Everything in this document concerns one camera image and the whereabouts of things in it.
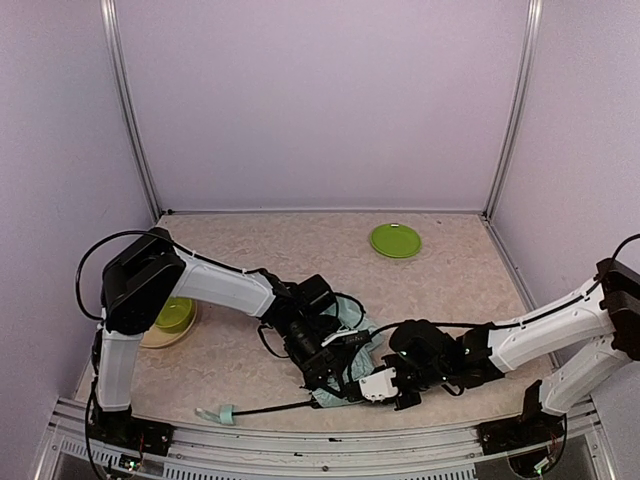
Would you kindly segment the mint green folding umbrella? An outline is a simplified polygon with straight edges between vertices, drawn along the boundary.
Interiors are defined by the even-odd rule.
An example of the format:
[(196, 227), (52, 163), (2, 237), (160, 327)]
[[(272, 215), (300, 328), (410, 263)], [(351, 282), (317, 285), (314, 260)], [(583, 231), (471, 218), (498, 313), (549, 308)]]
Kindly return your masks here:
[[(365, 331), (372, 333), (377, 326), (366, 316), (363, 304), (356, 298), (344, 294), (336, 293), (336, 303), (329, 307), (325, 314), (338, 320), (340, 327), (338, 331)], [(373, 360), (371, 353), (382, 343), (380, 338), (372, 340), (367, 346), (360, 350), (352, 360), (350, 366), (354, 379), (366, 376), (373, 372)], [(234, 405), (223, 405), (217, 412), (203, 408), (195, 408), (194, 414), (202, 420), (218, 425), (234, 425), (236, 419), (241, 416), (264, 415), (268, 413), (283, 412), (301, 408), (326, 409), (338, 408), (363, 403), (363, 400), (349, 400), (339, 398), (323, 389), (316, 389), (311, 392), (309, 400), (281, 404), (277, 406), (264, 407), (253, 410), (238, 410)]]

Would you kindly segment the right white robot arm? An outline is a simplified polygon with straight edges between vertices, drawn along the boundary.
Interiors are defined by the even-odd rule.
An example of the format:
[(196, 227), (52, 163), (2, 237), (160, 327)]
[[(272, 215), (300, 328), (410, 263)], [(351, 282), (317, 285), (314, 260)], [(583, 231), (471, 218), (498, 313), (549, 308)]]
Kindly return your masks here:
[(503, 378), (550, 352), (583, 346), (525, 393), (524, 416), (559, 417), (593, 388), (639, 359), (639, 275), (604, 259), (578, 290), (506, 323), (475, 326), (452, 337), (427, 320), (408, 320), (389, 339), (385, 388), (400, 409), (441, 384), (454, 394)]

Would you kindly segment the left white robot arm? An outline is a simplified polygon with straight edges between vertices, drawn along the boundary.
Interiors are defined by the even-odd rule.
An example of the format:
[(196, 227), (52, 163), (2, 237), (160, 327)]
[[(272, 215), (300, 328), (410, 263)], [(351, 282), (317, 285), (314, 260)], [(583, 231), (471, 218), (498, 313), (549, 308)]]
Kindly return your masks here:
[(134, 242), (103, 269), (102, 339), (97, 401), (105, 412), (131, 407), (139, 345), (173, 298), (218, 305), (274, 329), (310, 390), (342, 393), (342, 360), (324, 344), (321, 323), (336, 304), (320, 275), (285, 282), (264, 268), (246, 270), (177, 244), (163, 228), (132, 232)]

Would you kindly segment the green plate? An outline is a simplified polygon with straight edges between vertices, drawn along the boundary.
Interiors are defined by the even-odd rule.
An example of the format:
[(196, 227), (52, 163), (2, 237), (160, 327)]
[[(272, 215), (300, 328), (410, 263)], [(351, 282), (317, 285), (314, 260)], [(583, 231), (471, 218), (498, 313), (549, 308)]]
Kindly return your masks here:
[(369, 241), (377, 253), (393, 259), (411, 258), (422, 248), (419, 234), (414, 229), (399, 223), (375, 227), (370, 233)]

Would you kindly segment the green bowl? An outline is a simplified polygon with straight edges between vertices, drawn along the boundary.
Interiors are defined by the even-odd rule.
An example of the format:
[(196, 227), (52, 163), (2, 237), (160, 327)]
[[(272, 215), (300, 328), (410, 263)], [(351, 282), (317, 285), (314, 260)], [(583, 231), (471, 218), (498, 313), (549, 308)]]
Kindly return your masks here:
[(168, 334), (184, 332), (196, 316), (196, 302), (189, 298), (172, 297), (157, 316), (154, 326)]

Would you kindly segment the beige plate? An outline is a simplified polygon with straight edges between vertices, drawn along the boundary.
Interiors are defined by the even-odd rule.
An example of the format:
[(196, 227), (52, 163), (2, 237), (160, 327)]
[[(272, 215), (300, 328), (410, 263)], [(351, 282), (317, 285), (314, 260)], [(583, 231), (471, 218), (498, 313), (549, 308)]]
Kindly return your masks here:
[(153, 324), (152, 327), (144, 334), (143, 339), (140, 343), (140, 347), (144, 349), (162, 349), (179, 342), (195, 324), (196, 317), (197, 309), (195, 319), (193, 320), (191, 325), (184, 332), (177, 334), (168, 334), (162, 332)]

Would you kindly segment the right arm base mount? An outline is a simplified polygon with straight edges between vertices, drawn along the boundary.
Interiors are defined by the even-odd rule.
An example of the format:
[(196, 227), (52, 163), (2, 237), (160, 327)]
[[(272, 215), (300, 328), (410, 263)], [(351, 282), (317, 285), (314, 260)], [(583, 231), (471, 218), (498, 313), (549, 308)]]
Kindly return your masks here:
[(562, 437), (567, 430), (566, 415), (542, 411), (542, 381), (529, 386), (524, 395), (522, 413), (478, 425), (479, 441), (484, 455), (508, 452)]

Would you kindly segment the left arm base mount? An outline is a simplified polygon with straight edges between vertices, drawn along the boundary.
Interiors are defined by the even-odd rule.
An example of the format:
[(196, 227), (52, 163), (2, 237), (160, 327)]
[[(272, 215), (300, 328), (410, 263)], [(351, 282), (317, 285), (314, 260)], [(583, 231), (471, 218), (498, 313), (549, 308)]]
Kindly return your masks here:
[(93, 402), (89, 410), (90, 439), (142, 454), (167, 456), (174, 430), (175, 427), (169, 423), (133, 416), (130, 407), (106, 412)]

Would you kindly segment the aluminium front rail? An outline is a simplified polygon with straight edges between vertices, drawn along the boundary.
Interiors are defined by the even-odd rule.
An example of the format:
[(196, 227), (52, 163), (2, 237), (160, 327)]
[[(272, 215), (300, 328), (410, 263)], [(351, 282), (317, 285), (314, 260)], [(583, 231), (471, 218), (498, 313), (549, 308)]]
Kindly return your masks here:
[[(86, 461), (81, 404), (61, 400), (55, 406), (28, 479), (54, 479), (65, 456)], [(95, 442), (96, 466), (111, 466), (131, 479), (473, 479), (481, 463), (529, 453), (543, 444), (513, 453), (485, 455), (472, 423), (378, 432), (292, 433), (237, 427), (178, 424), (166, 456), (144, 454), (135, 472), (116, 470), (121, 457), (136, 452)], [(551, 472), (579, 479), (622, 479), (595, 406), (579, 402), (569, 415), (562, 464)]]

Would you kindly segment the right aluminium frame post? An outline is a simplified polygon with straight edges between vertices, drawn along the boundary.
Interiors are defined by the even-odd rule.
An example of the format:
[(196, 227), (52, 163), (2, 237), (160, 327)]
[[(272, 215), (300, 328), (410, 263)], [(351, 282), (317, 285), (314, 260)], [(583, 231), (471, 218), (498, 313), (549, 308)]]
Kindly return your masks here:
[(530, 0), (528, 2), (525, 32), (508, 121), (499, 152), (497, 167), (483, 209), (483, 217), (487, 224), (491, 224), (496, 216), (525, 111), (530, 77), (534, 68), (543, 4), (544, 2), (542, 0)]

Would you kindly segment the aluminium frame post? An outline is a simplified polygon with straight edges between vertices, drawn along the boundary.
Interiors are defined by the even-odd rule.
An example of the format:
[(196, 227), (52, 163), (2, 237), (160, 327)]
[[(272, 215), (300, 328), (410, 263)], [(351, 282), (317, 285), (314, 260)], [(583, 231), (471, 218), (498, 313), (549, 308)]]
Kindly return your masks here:
[(101, 0), (100, 11), (118, 101), (133, 155), (134, 166), (139, 177), (150, 216), (154, 222), (157, 222), (163, 214), (163, 209), (151, 168), (146, 158), (146, 152), (136, 118), (119, 30), (116, 2), (114, 0)]
[(525, 32), (508, 121), (499, 152), (497, 167), (483, 209), (483, 217), (487, 224), (491, 224), (496, 216), (525, 111), (530, 77), (534, 68), (543, 4), (544, 2), (542, 0), (530, 0), (528, 2)]

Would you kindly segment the left aluminium frame post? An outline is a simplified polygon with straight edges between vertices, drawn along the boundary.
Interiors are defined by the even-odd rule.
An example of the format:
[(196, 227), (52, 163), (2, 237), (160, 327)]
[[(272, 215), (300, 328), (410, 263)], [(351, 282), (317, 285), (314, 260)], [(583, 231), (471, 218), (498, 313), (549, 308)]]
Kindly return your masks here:
[(119, 30), (116, 2), (114, 0), (101, 0), (100, 11), (118, 101), (133, 155), (134, 166), (139, 177), (150, 216), (154, 222), (157, 222), (163, 214), (163, 209), (151, 168), (146, 158), (146, 152), (136, 118)]

